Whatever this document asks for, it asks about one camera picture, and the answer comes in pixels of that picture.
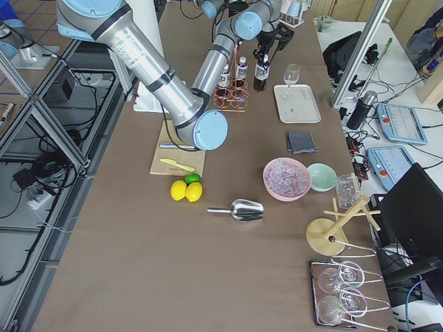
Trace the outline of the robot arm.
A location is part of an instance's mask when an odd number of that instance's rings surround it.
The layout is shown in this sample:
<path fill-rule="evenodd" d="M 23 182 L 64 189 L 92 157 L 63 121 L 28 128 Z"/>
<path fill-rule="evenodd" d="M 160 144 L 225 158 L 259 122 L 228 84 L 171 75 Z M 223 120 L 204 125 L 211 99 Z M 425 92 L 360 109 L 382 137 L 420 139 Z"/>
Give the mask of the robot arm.
<path fill-rule="evenodd" d="M 208 19 L 214 19 L 228 9 L 228 16 L 233 16 L 248 8 L 248 1 L 235 0 L 193 0 L 194 6 L 201 9 Z"/>
<path fill-rule="evenodd" d="M 178 138 L 200 150 L 214 150 L 228 134 L 228 121 L 207 108 L 210 97 L 240 40 L 275 27 L 281 1 L 254 1 L 223 20 L 204 63 L 188 88 L 134 22 L 126 1 L 57 1 L 61 35 L 104 44 L 168 110 Z"/>

